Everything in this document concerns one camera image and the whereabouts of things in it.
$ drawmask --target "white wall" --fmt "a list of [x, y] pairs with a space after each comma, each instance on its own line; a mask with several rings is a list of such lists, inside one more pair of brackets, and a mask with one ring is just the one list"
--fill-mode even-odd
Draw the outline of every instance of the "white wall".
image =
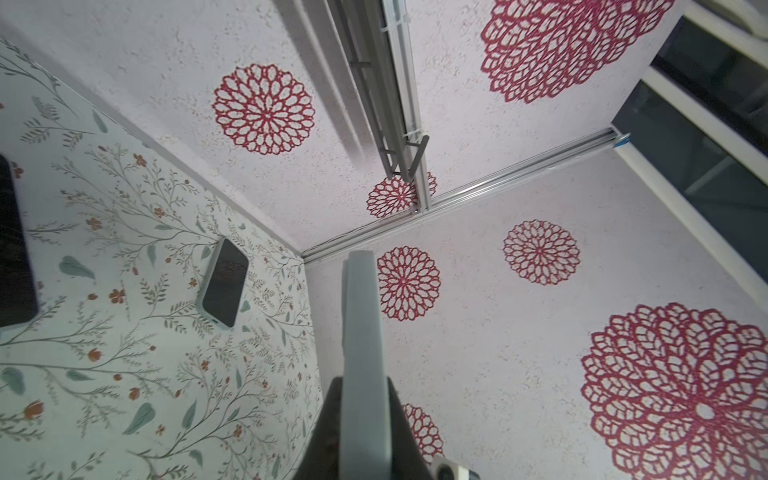
[[[409, 2], [437, 193], [607, 126], [683, 4], [586, 83], [526, 104], [481, 71], [492, 0]], [[0, 27], [298, 250], [375, 220], [366, 201], [384, 175], [325, 2], [5, 0]], [[289, 71], [313, 98], [315, 125], [291, 152], [247, 151], [216, 122], [222, 77], [253, 63]]]
[[[508, 231], [533, 219], [562, 226], [580, 250], [575, 273], [556, 285], [531, 283], [505, 261]], [[582, 357], [611, 316], [677, 302], [768, 329], [753, 301], [613, 151], [360, 248], [379, 257], [402, 246], [427, 252], [441, 285], [424, 316], [382, 315], [387, 372], [403, 402], [432, 416], [445, 456], [483, 478], [630, 478], [612, 465], [581, 394]], [[341, 257], [307, 268], [324, 386], [343, 372], [341, 271]], [[765, 391], [764, 339], [761, 348], [755, 386]], [[759, 418], [764, 402], [753, 407]]]

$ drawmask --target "phone case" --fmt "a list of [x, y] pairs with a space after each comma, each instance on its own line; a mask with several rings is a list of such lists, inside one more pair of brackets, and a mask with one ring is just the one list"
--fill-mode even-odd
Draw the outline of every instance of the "phone case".
[[[203, 284], [200, 286], [200, 291], [197, 292], [197, 300], [195, 301], [195, 306], [197, 308], [197, 312], [205, 319], [208, 319], [222, 327], [225, 328], [232, 328], [227, 325], [224, 325], [222, 322], [219, 321], [215, 316], [208, 313], [203, 308], [203, 298], [205, 297], [205, 293], [208, 291], [208, 284], [210, 283], [211, 277], [214, 275], [214, 270], [216, 269], [216, 263], [219, 261], [219, 253], [221, 253], [221, 246], [223, 245], [224, 241], [228, 240], [226, 237], [221, 237], [219, 239], [219, 243], [216, 244], [216, 248], [214, 249], [213, 255], [210, 256], [210, 263], [208, 264], [208, 271], [205, 274], [205, 279], [203, 280]], [[240, 298], [237, 301], [237, 304], [240, 305], [240, 303], [243, 300], [243, 293], [240, 294]]]

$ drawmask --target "black smartphone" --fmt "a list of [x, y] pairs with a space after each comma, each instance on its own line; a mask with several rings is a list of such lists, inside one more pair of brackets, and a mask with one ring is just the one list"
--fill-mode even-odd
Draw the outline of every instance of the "black smartphone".
[[28, 322], [38, 314], [35, 280], [13, 186], [14, 175], [22, 171], [0, 155], [0, 326]]
[[229, 239], [221, 239], [197, 296], [200, 315], [234, 326], [247, 273], [248, 258]]

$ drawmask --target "red mandala pattern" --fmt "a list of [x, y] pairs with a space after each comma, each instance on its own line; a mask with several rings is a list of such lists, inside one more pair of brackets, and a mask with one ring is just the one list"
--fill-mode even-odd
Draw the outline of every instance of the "red mandala pattern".
[[262, 155], [298, 147], [315, 125], [304, 85], [275, 65], [252, 64], [222, 78], [216, 121], [235, 145]]
[[413, 437], [419, 444], [419, 451], [427, 463], [432, 463], [432, 458], [435, 455], [443, 456], [440, 430], [432, 423], [432, 417], [410, 403], [403, 405], [402, 410], [406, 413]]
[[504, 253], [519, 276], [541, 285], [567, 280], [581, 262], [581, 252], [571, 234], [543, 220], [515, 225], [504, 239]]
[[426, 252], [393, 248], [378, 262], [382, 311], [401, 322], [424, 316], [440, 296], [440, 270]]
[[639, 305], [581, 359], [592, 428], [635, 480], [768, 478], [768, 343], [717, 310]]
[[[437, 179], [427, 172], [429, 179], [429, 196], [437, 191]], [[399, 177], [385, 178], [377, 184], [368, 194], [368, 211], [376, 218], [384, 218], [397, 212], [401, 212], [412, 205], [416, 205], [416, 186], [407, 184]]]
[[496, 0], [482, 71], [506, 101], [531, 103], [584, 83], [656, 28], [674, 0]]

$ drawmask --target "green leaf pattern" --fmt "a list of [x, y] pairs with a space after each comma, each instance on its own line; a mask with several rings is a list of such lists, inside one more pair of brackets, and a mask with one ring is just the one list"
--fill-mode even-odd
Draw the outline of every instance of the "green leaf pattern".
[[[288, 478], [323, 401], [302, 260], [2, 38], [0, 73], [39, 298], [0, 339], [0, 476]], [[197, 312], [221, 237], [233, 329]]]

